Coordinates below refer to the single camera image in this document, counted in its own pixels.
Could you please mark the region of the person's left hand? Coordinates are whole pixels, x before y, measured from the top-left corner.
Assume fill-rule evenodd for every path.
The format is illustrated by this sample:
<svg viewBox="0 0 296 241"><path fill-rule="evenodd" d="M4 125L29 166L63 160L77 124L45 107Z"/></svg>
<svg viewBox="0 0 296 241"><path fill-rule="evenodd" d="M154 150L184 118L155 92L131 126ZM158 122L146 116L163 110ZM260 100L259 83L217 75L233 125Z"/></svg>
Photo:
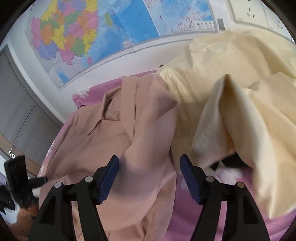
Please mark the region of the person's left hand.
<svg viewBox="0 0 296 241"><path fill-rule="evenodd" d="M34 203L28 208L20 208L16 219L17 224L20 225L32 225L39 211L39 205Z"/></svg>

